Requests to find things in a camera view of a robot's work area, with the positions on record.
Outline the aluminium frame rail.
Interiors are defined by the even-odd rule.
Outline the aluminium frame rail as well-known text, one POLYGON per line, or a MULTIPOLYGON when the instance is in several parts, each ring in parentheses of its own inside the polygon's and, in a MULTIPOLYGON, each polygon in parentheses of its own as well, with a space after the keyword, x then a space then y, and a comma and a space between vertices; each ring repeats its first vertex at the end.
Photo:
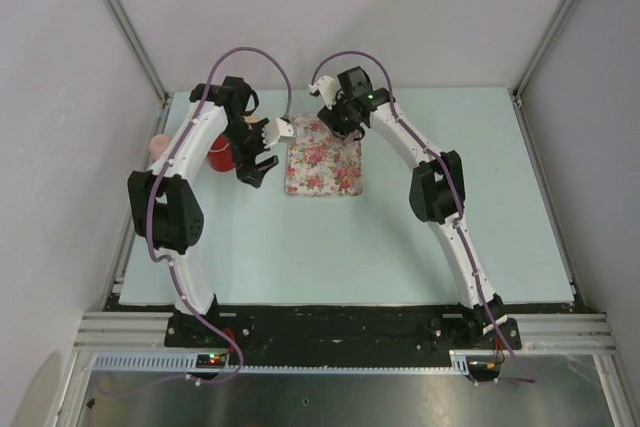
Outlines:
MULTIPOLYGON (((164 348, 170 315, 160 312, 89 312, 74 347, 134 351, 164 348)), ((515 314, 525 355, 616 355, 617 344, 604 314, 515 314)))

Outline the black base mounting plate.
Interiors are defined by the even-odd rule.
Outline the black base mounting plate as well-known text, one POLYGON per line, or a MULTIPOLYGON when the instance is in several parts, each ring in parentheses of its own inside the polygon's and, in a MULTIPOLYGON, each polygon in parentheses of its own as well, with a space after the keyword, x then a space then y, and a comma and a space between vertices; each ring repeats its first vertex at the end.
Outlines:
POLYGON ((274 340, 419 340, 443 349, 522 348, 516 320, 493 312, 500 340, 483 308, 460 305, 373 306, 214 306, 204 319, 243 349, 274 340))

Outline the pink ceramic mug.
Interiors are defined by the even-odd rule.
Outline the pink ceramic mug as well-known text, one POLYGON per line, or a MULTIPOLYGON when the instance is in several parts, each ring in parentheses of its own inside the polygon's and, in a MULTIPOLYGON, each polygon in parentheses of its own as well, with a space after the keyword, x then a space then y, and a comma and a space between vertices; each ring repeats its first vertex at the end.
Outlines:
POLYGON ((171 137, 167 134, 158 134, 151 138, 149 153, 154 161, 158 160, 171 143, 171 137))

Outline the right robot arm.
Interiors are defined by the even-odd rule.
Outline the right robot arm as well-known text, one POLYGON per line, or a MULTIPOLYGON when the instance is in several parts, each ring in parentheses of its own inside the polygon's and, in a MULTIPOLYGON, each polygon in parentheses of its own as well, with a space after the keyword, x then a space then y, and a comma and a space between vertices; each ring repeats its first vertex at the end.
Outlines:
POLYGON ((487 276, 466 224, 463 165, 460 155, 429 141, 400 108, 393 88, 375 89, 366 71, 351 68, 337 77, 314 79, 308 92, 324 107, 318 118, 338 139, 373 131, 384 139, 411 172, 408 201, 414 216, 438 240, 451 270, 463 309, 462 335, 476 348, 495 338, 508 346, 509 317, 487 276))

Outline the floral pattern tray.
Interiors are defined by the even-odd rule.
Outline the floral pattern tray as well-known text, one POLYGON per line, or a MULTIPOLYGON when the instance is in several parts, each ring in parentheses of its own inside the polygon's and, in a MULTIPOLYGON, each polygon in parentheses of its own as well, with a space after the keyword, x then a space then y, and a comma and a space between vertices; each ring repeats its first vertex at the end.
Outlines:
POLYGON ((287 147, 284 191, 300 197, 357 197, 363 192, 362 148, 340 140, 312 114, 292 117, 296 139, 287 147))

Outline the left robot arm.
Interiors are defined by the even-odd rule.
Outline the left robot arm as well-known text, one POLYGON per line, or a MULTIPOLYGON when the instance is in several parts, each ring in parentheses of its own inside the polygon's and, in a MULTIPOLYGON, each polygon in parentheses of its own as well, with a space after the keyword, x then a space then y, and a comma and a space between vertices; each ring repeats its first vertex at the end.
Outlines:
POLYGON ((249 123, 250 104, 258 105, 254 89, 242 78, 228 76, 220 85, 199 84, 177 134, 145 171, 129 175, 127 188, 136 234, 145 239, 152 261, 164 262, 174 283, 178 310, 193 315, 187 334, 201 346, 221 336, 220 319, 208 313, 215 294, 198 265, 195 247, 205 228, 204 213, 192 183, 216 139, 229 143, 237 179, 259 188, 267 172, 278 165, 272 155, 257 157, 265 144, 267 119, 249 123))

